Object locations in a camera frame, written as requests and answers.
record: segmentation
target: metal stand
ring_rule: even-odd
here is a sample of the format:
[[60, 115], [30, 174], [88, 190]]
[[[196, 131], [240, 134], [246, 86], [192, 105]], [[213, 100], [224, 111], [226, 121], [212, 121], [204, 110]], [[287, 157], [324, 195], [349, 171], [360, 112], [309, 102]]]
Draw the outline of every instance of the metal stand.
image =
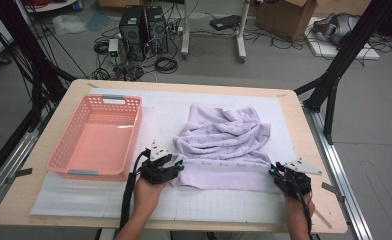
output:
[[311, 96], [303, 102], [304, 107], [312, 112], [319, 112], [323, 102], [328, 99], [323, 131], [329, 144], [333, 144], [331, 133], [339, 81], [391, 9], [392, 0], [371, 1], [326, 72], [295, 90], [296, 94], [300, 95], [314, 89]]
[[[189, 27], [189, 17], [190, 13], [187, 13], [187, 1], [184, 0], [184, 24], [183, 24], [183, 38], [181, 42], [181, 56], [183, 59], [187, 58], [187, 54], [189, 54], [189, 43], [190, 43], [190, 27]], [[236, 31], [236, 41], [237, 48], [239, 50], [239, 59], [242, 63], [246, 61], [246, 50], [245, 43], [243, 39], [243, 33], [245, 31], [246, 19], [249, 12], [250, 0], [245, 0], [245, 5], [243, 7], [243, 12], [241, 14], [240, 26]]]
[[57, 104], [64, 96], [66, 88], [60, 78], [67, 82], [72, 82], [76, 78], [59, 69], [48, 60], [28, 24], [22, 17], [16, 1], [0, 0], [0, 20], [19, 46], [25, 59], [18, 56], [16, 51], [12, 49], [1, 34], [0, 42], [11, 54], [24, 79], [33, 84], [33, 107], [0, 151], [1, 168], [24, 133], [26, 131], [34, 131], [41, 124], [42, 109], [44, 106], [50, 105], [48, 102]]
[[334, 186], [336, 187], [336, 195], [342, 196], [339, 200], [345, 205], [348, 217], [352, 223], [354, 233], [358, 240], [372, 240], [370, 229], [368, 228], [367, 221], [361, 212], [361, 208], [358, 205], [355, 194], [352, 190], [351, 184], [346, 177], [345, 170], [342, 166], [340, 158], [337, 154], [336, 148], [333, 145], [328, 144], [326, 137], [321, 134], [321, 129], [324, 127], [324, 121], [320, 113], [306, 112], [308, 123], [312, 130], [315, 130], [318, 137], [318, 144], [322, 146], [324, 157], [327, 161], [325, 163], [328, 169], [333, 173]]

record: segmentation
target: towel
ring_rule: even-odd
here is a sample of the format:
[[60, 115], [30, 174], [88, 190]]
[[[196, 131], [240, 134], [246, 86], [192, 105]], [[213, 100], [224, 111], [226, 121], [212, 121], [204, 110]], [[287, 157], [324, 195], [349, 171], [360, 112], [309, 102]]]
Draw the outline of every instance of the towel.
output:
[[277, 192], [262, 150], [270, 135], [271, 125], [262, 123], [254, 108], [192, 105], [186, 126], [173, 139], [175, 162], [183, 160], [185, 168], [171, 184]]

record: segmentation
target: white plastic bag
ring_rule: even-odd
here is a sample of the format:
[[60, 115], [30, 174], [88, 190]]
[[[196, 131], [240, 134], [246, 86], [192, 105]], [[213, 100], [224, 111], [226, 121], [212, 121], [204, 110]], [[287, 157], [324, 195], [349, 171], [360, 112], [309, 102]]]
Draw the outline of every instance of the white plastic bag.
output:
[[74, 15], [60, 15], [54, 17], [52, 22], [55, 27], [56, 35], [80, 33], [86, 30], [85, 24], [78, 16]]

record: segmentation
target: cardboard box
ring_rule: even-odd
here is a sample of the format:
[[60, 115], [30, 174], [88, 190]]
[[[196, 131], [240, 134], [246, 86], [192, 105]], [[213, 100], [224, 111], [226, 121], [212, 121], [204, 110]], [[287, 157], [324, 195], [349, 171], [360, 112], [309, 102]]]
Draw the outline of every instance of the cardboard box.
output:
[[279, 0], [263, 2], [256, 15], [256, 26], [291, 42], [303, 36], [318, 5], [327, 0]]
[[99, 6], [103, 9], [120, 11], [127, 5], [147, 5], [147, 0], [99, 0]]
[[315, 9], [314, 16], [327, 17], [330, 13], [349, 13], [361, 16], [371, 0], [330, 0]]

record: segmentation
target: black pole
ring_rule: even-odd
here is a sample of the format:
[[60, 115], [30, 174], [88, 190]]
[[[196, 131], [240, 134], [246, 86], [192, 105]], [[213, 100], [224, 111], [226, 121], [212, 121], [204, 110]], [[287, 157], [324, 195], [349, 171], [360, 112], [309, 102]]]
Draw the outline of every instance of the black pole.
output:
[[22, 138], [27, 130], [34, 129], [41, 121], [41, 110], [48, 101], [58, 103], [66, 92], [59, 77], [66, 81], [73, 81], [72, 75], [55, 67], [47, 60], [37, 39], [31, 32], [24, 20], [15, 0], [0, 0], [0, 20], [9, 31], [12, 38], [19, 46], [28, 62], [17, 58], [12, 47], [7, 44], [0, 33], [0, 42], [12, 54], [21, 74], [33, 84], [32, 101], [33, 107], [16, 129], [14, 134], [0, 150], [0, 167], [3, 166], [11, 151]]
[[391, 10], [392, 0], [372, 0], [326, 72], [320, 78], [295, 90], [296, 94], [300, 95], [314, 89], [311, 96], [303, 102], [304, 107], [313, 112], [319, 112], [328, 98], [324, 134], [329, 144], [333, 144], [331, 133], [339, 81]]

